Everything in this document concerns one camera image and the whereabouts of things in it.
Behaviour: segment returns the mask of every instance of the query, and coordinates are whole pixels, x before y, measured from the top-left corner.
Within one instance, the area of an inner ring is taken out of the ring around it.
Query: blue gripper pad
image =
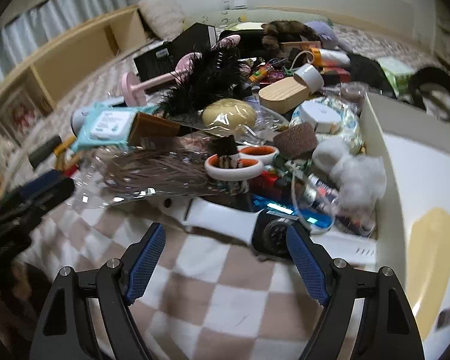
[[[130,281],[126,296],[130,304],[132,304],[135,299],[143,296],[164,247],[165,232],[162,225],[160,225],[150,238],[150,241],[148,241],[147,246],[143,249],[142,254],[138,257],[137,262],[130,273]]]
[[[308,294],[313,299],[317,299],[320,305],[325,305],[330,298],[325,287],[325,274],[293,226],[290,226],[286,232],[286,245]]]

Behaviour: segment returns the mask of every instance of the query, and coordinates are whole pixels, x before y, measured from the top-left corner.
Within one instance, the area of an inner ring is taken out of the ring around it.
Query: checkered cloth
[[[395,56],[414,68],[438,64],[418,49],[376,34],[346,26],[335,26],[335,30],[355,52],[370,58]],[[134,68],[133,57],[157,44],[107,64],[77,86],[34,132],[34,144],[38,146],[56,133],[62,139],[71,135],[72,111],[106,98],[107,92],[116,94],[121,74]],[[23,161],[11,184],[36,178],[50,169],[53,161],[35,172]],[[322,308],[308,296],[296,268],[259,262],[246,247],[210,232],[187,234],[147,202],[109,209],[63,204],[32,232],[33,244],[20,258],[43,269],[51,280],[62,266],[77,271],[99,268],[140,240],[152,220],[166,225],[166,246],[145,295],[130,309],[158,358],[299,358]],[[99,342],[112,355],[98,305],[92,304]],[[361,305],[355,302],[341,359],[349,358]]]

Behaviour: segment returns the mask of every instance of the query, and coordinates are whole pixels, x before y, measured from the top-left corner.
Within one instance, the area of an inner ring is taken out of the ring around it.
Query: watch face
[[[291,260],[287,248],[287,229],[290,226],[303,228],[296,216],[263,210],[257,218],[252,236],[255,252],[273,260]]]

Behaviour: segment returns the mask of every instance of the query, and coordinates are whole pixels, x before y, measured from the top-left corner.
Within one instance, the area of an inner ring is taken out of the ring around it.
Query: brown sponge
[[[294,159],[315,150],[318,141],[312,125],[302,123],[275,135],[274,144],[283,157]]]

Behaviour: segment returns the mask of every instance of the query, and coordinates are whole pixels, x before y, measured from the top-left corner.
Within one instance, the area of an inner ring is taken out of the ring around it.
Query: teal wipes package
[[[113,108],[96,103],[70,149],[74,152],[99,146],[118,146],[127,149],[128,136],[137,112],[151,114],[156,108],[154,104]]]

